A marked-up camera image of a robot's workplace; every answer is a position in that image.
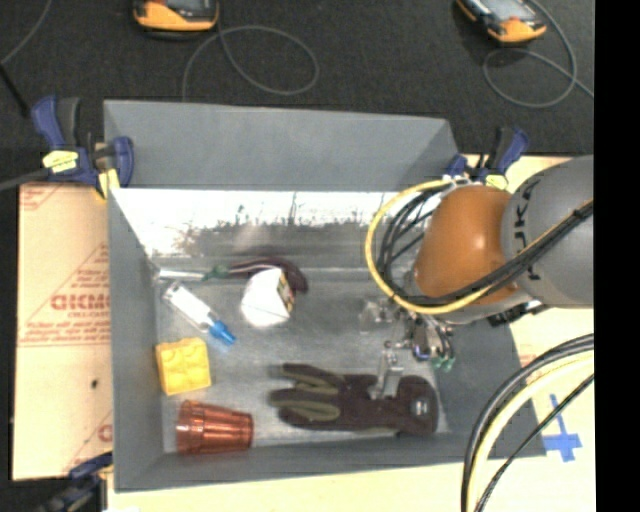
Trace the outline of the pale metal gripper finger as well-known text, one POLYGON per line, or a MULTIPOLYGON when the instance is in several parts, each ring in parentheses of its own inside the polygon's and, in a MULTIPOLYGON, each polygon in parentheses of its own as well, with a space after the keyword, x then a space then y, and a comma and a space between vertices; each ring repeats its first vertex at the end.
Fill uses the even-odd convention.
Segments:
POLYGON ((399 307, 387 299, 364 300, 358 314, 361 333, 369 333, 388 328, 398 319, 399 307))
POLYGON ((394 398, 397 394, 403 374, 404 366, 401 364, 399 356, 393 350, 383 350, 378 364, 378 379, 375 385, 375 398, 394 398))

